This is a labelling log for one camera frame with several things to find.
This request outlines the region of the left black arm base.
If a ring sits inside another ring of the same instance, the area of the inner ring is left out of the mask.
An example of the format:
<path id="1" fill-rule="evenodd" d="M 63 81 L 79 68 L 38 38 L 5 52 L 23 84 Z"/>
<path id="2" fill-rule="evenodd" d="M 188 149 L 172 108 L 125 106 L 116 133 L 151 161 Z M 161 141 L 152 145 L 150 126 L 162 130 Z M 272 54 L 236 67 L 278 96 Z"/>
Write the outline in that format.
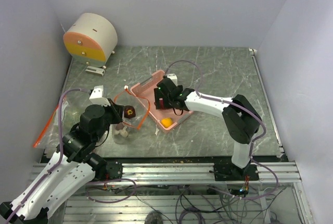
<path id="1" fill-rule="evenodd" d="M 95 172 L 93 181 L 107 181 L 121 178 L 123 167 L 118 161 L 106 161 L 101 156 L 92 153 L 87 163 Z"/>

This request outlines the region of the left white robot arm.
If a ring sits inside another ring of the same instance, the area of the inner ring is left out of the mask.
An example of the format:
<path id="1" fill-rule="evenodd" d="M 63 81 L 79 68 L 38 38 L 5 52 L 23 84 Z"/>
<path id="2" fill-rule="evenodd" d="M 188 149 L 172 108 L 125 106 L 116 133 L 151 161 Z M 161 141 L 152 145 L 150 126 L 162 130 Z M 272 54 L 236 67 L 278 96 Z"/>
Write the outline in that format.
<path id="1" fill-rule="evenodd" d="M 1 203 L 6 223 L 48 223 L 84 184 L 107 179 L 107 162 L 93 151 L 110 126 L 123 121 L 123 111 L 113 101 L 88 106 L 29 187 L 12 202 Z"/>

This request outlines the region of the orange fruit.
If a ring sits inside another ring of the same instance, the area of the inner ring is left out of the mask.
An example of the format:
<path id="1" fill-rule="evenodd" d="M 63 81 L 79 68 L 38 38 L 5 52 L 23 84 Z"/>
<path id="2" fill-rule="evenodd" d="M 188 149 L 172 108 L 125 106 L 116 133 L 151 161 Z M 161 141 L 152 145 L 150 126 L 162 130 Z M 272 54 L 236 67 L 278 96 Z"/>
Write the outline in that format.
<path id="1" fill-rule="evenodd" d="M 160 122 L 164 128 L 169 128 L 173 124 L 173 120 L 171 118 L 163 118 Z"/>

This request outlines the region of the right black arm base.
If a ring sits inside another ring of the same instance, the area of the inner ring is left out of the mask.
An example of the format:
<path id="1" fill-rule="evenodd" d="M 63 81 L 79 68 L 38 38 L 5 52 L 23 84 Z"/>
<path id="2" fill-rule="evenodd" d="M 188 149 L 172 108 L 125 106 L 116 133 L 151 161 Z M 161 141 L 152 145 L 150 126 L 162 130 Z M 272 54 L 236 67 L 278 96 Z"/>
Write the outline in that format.
<path id="1" fill-rule="evenodd" d="M 245 168 L 239 168 L 236 165 L 214 164 L 213 169 L 209 171 L 214 175 L 215 181 L 258 181 L 259 175 L 256 165 L 247 164 Z"/>

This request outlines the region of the white garlic bulb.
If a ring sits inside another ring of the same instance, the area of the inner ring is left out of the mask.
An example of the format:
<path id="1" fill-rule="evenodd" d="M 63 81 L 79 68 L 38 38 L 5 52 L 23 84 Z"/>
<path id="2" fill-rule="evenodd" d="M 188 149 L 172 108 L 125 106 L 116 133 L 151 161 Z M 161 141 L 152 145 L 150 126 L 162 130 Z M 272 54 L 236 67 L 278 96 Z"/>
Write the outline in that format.
<path id="1" fill-rule="evenodd" d="M 120 135 L 124 138 L 128 137 L 129 133 L 127 131 L 127 126 L 124 126 L 122 129 L 115 128 L 114 134 L 115 135 Z"/>

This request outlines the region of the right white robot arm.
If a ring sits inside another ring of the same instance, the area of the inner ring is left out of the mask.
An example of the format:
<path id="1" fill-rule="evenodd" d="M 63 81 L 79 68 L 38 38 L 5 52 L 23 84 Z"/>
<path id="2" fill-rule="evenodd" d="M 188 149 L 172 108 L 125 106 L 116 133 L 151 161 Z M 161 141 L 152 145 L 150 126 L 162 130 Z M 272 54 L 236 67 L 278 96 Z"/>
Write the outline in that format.
<path id="1" fill-rule="evenodd" d="M 222 118 L 230 137 L 234 140 L 229 174 L 241 180 L 248 173 L 251 163 L 253 142 L 260 127 L 265 126 L 257 111 L 243 95 L 216 97 L 197 90 L 184 88 L 164 76 L 154 88 L 156 109 L 198 111 Z"/>

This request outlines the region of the magenta dragon fruit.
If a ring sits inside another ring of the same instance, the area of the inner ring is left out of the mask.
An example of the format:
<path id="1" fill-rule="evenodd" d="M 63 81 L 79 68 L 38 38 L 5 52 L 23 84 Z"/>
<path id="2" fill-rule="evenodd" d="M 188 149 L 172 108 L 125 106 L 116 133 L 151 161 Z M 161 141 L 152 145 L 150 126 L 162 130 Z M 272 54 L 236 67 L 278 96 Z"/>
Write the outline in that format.
<path id="1" fill-rule="evenodd" d="M 162 98 L 159 99 L 159 105 L 161 109 L 164 109 L 164 101 Z"/>

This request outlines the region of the clear bag orange zipper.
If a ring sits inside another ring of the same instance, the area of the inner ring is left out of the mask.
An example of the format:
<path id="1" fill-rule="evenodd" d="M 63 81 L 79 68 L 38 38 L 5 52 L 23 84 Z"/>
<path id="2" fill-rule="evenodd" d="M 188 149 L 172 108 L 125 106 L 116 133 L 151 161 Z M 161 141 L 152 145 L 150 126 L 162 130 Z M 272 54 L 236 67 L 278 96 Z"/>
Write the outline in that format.
<path id="1" fill-rule="evenodd" d="M 63 100 L 62 103 L 62 109 L 65 109 L 67 106 L 75 106 L 73 103 L 71 103 L 66 98 Z M 39 137 L 33 144 L 33 148 L 40 148 L 40 149 L 46 149 L 46 148 L 54 148 L 57 147 L 59 144 L 59 121 L 58 121 L 58 106 L 54 110 L 53 114 L 50 116 L 48 122 L 46 123 L 44 129 L 40 133 Z M 69 132 L 70 129 L 64 129 L 62 127 L 62 135 Z"/>

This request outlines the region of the pink plastic basket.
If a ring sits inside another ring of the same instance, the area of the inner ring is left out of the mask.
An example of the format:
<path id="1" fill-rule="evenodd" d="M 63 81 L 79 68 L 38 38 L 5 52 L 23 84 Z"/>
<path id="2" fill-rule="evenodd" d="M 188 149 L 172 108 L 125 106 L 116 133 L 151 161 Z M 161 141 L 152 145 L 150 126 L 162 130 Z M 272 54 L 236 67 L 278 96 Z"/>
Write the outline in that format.
<path id="1" fill-rule="evenodd" d="M 145 108 L 147 108 L 147 102 L 150 103 L 149 116 L 160 130 L 169 133 L 190 117 L 193 111 L 183 111 L 182 114 L 180 110 L 173 111 L 172 108 L 167 108 L 166 99 L 159 95 L 155 96 L 155 90 L 158 89 L 157 84 L 163 79 L 163 76 L 164 71 L 158 70 L 150 78 L 132 86 L 130 91 Z"/>

